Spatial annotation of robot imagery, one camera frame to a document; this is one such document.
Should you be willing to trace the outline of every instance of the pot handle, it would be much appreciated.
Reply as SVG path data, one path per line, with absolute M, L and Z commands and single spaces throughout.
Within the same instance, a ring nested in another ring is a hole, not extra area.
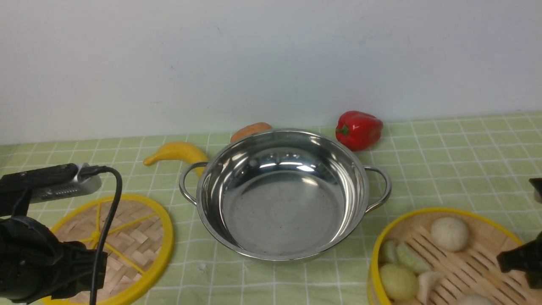
M 184 185 L 184 182 L 186 180 L 186 176 L 188 175 L 188 173 L 195 169 L 196 167 L 203 167 L 203 166 L 207 166 L 207 163 L 208 162 L 196 162 L 196 163 L 192 163 L 190 164 L 190 166 L 188 166 L 188 168 L 181 173 L 180 175 L 180 178 L 179 178 L 179 189 L 180 189 L 180 193 L 190 202 L 192 203 L 193 205 L 197 206 L 197 201 L 196 201 L 196 198 L 194 198 L 192 195 L 190 195 L 190 193 L 188 193 L 188 190 L 186 190 L 186 185 Z
M 382 197 L 377 202 L 375 202 L 374 204 L 371 204 L 367 208 L 367 210 L 365 211 L 365 213 L 369 213 L 369 212 L 372 212 L 374 209 L 378 208 L 379 206 L 381 206 L 383 203 L 385 203 L 388 200 L 388 198 L 390 197 L 390 195 L 391 195 L 391 178 L 386 173 L 386 171 L 384 171 L 383 169 L 379 169 L 378 167 L 365 165 L 365 166 L 363 166 L 363 168 L 365 168 L 365 170 L 375 171 L 375 172 L 381 174 L 381 176 L 384 178 L 384 181 L 386 182 L 386 189 L 384 190 L 384 194 L 382 195 Z

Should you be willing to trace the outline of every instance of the woven bamboo mat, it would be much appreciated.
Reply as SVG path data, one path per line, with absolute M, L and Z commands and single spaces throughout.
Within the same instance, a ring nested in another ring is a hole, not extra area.
M 83 210 L 62 225 L 55 235 L 61 242 L 79 240 L 88 249 L 94 249 L 99 237 L 96 232 L 101 231 L 110 206 L 111 201 Z M 109 255 L 98 302 L 126 290 L 143 276 L 157 259 L 163 234 L 163 224 L 153 209 L 139 201 L 120 201 L 106 239 L 105 251 Z M 69 301 L 88 303 L 89 292 L 81 292 Z

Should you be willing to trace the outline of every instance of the yellow rim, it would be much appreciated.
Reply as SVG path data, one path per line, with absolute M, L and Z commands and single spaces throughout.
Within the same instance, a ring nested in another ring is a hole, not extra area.
M 460 210 L 460 209 L 454 209 L 454 208 L 424 208 L 424 209 L 419 209 L 419 210 L 410 212 L 408 214 L 405 214 L 405 215 L 397 218 L 396 220 L 394 220 L 392 223 L 390 223 L 382 231 L 382 233 L 378 236 L 378 239 L 375 242 L 375 247 L 373 248 L 371 265 L 370 265 L 371 284 L 372 284 L 373 290 L 375 291 L 376 296 L 378 297 L 379 303 L 381 305 L 392 305 L 390 300 L 386 296 L 386 293 L 384 292 L 384 287 L 382 286 L 382 283 L 380 282 L 380 274 L 378 272 L 378 251 L 380 250 L 380 246 L 382 245 L 382 242 L 384 241 L 384 238 L 386 237 L 386 235 L 388 235 L 390 230 L 393 227 L 395 227 L 400 221 L 402 221 L 402 220 L 404 220 L 404 219 L 406 219 L 408 217 L 418 215 L 418 214 L 435 213 L 435 212 L 456 213 L 456 214 L 462 214 L 462 215 L 466 215 L 466 216 L 476 218 L 478 220 L 481 220 L 481 221 L 483 221 L 485 223 L 488 223 L 488 224 L 494 226 L 496 229 L 498 229 L 499 231 L 506 234 L 508 237 L 510 237 L 513 241 L 515 241 L 519 245 L 522 244 L 521 240 L 518 237 L 516 237 L 510 231 L 505 229 L 503 226 L 501 226 L 499 224 L 496 224 L 493 221 L 491 221 L 491 220 L 489 220 L 487 218 L 484 218 L 482 216 L 478 216 L 478 215 L 476 215 L 474 213 L 463 211 L 463 210 Z M 371 296 L 369 297 L 369 302 L 371 304 L 374 304 Z
M 62 218 L 53 228 L 51 231 L 54 233 L 56 232 L 62 225 L 64 225 L 70 218 L 75 216 L 76 214 L 94 206 L 98 205 L 100 206 L 103 202 L 112 201 L 113 196 L 108 196 L 105 198 L 100 198 L 97 200 L 94 200 L 92 202 L 89 202 L 88 204 L 74 210 L 73 212 L 69 213 L 67 216 Z M 135 282 L 133 285 L 131 285 L 128 289 L 122 291 L 121 293 L 107 299 L 101 302 L 98 302 L 98 305 L 129 305 L 135 302 L 137 299 L 139 299 L 141 296 L 143 296 L 151 287 L 158 281 L 162 273 L 165 271 L 171 255 L 173 254 L 173 225 L 171 224 L 171 219 L 167 213 L 167 211 L 157 203 L 156 201 L 140 196 L 135 194 L 123 194 L 121 196 L 121 200 L 133 200 L 133 201 L 139 201 L 142 204 L 145 204 L 146 206 L 150 207 L 154 210 L 155 214 L 160 216 L 160 221 L 162 221 L 162 226 L 164 228 L 164 236 L 162 238 L 162 248 L 160 249 L 160 253 L 158 254 L 158 257 L 154 261 L 154 263 L 151 265 L 151 267 L 145 272 L 144 276 Z M 74 305 L 74 304 L 82 304 L 82 303 L 71 303 L 68 300 L 51 300 L 50 297 L 46 297 L 41 299 L 41 301 L 44 304 L 49 305 Z
M 375 305 L 375 301 L 372 298 L 373 290 L 371 289 L 372 285 L 370 284 L 371 278 L 367 279 L 367 298 L 369 299 L 369 305 Z

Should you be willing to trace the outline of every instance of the bamboo steamer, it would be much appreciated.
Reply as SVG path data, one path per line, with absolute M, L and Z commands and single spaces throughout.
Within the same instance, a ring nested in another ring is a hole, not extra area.
M 469 245 L 461 252 L 441 250 L 431 241 L 431 224 L 445 216 L 460 218 L 469 226 Z M 391 238 L 407 243 L 434 271 L 446 275 L 431 292 L 427 305 L 456 305 L 458 299 L 470 294 L 485 296 L 495 305 L 542 304 L 542 290 L 530 289 L 523 272 L 505 274 L 499 269 L 497 255 L 522 244 L 514 234 L 473 213 L 428 208 L 396 219 L 378 237 L 367 280 L 367 296 L 371 305 L 421 304 L 416 299 L 394 303 L 386 297 L 378 272 L 378 256 L 382 243 Z
M 61 219 L 51 231 L 61 242 L 78 240 L 95 249 L 113 197 L 94 200 Z M 173 253 L 173 225 L 156 201 L 123 194 L 106 238 L 108 253 L 104 287 L 98 305 L 128 305 L 143 296 L 165 271 Z M 88 304 L 88 291 L 46 305 Z

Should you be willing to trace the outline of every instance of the bamboo steamer lid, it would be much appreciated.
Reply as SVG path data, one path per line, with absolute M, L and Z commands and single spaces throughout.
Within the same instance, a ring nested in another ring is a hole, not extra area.
M 61 242 L 78 240 L 95 249 L 113 197 L 92 201 L 56 224 L 51 231 Z M 133 194 L 121 196 L 106 239 L 108 253 L 104 287 L 98 304 L 131 304 L 160 278 L 173 252 L 173 226 L 156 201 Z M 42 299 L 45 304 L 88 304 L 89 291 L 66 300 Z

